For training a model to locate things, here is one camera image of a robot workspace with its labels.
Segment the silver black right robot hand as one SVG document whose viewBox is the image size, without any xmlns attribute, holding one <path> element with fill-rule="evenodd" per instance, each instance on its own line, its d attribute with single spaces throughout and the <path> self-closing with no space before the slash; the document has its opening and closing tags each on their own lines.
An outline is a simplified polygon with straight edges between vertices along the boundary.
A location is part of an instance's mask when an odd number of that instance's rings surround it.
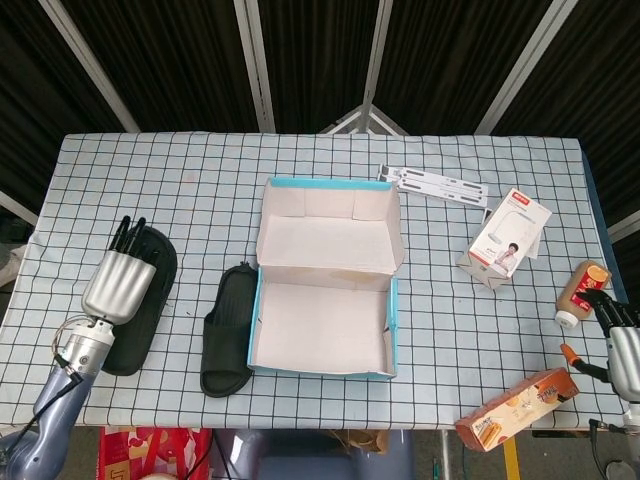
<svg viewBox="0 0 640 480">
<path fill-rule="evenodd" d="M 577 371 L 612 385 L 624 401 L 639 403 L 639 311 L 629 304 L 613 300 L 601 290 L 587 288 L 577 297 L 586 301 L 595 312 L 607 347 L 607 368 L 583 361 L 567 344 L 561 351 Z"/>
</svg>

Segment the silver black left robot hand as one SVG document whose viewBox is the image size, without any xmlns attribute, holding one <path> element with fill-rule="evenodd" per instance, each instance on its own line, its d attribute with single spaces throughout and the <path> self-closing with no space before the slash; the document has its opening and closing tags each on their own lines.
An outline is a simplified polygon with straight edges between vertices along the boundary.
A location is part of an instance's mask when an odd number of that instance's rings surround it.
<svg viewBox="0 0 640 480">
<path fill-rule="evenodd" d="M 134 317 L 156 273 L 141 256 L 146 218 L 131 222 L 129 216 L 121 220 L 81 299 L 86 315 L 113 325 Z"/>
</svg>

